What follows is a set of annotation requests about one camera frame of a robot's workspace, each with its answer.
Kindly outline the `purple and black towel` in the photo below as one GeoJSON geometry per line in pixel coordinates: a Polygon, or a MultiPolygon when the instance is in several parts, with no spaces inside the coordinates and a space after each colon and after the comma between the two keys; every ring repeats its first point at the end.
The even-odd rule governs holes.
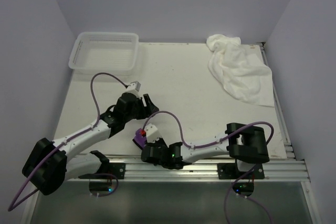
{"type": "Polygon", "coordinates": [[[140,149],[143,150],[143,148],[147,144],[147,138],[146,138],[146,132],[142,128],[138,129],[135,133],[135,136],[133,138],[134,144],[140,149]]]}

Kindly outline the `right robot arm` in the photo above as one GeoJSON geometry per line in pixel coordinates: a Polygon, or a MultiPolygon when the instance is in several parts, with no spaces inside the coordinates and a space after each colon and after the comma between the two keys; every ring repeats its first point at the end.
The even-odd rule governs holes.
{"type": "Polygon", "coordinates": [[[182,169],[201,159],[220,155],[229,155],[235,159],[234,172],[240,178],[246,178],[253,171],[253,166],[270,161],[264,129],[239,123],[227,124],[227,130],[214,136],[214,145],[197,148],[187,147],[182,142],[167,145],[153,125],[147,125],[139,131],[145,139],[141,160],[159,165],[166,169],[182,169]]]}

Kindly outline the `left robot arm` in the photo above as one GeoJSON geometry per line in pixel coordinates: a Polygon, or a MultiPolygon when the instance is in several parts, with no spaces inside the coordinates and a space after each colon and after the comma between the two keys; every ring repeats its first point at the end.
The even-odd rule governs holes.
{"type": "Polygon", "coordinates": [[[80,156],[80,153],[118,134],[131,120],[147,119],[158,110],[148,94],[138,98],[125,92],[115,105],[84,129],[53,141],[47,138],[39,140],[23,166],[22,173],[45,196],[72,178],[107,177],[111,168],[102,153],[91,151],[84,156],[80,156]]]}

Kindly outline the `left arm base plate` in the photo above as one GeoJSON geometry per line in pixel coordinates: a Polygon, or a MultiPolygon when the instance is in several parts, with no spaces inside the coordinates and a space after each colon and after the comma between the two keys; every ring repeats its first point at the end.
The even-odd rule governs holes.
{"type": "Polygon", "coordinates": [[[97,172],[93,174],[85,174],[79,176],[80,179],[110,179],[109,175],[112,174],[117,179],[124,179],[125,175],[125,163],[105,163],[100,166],[97,172]]]}

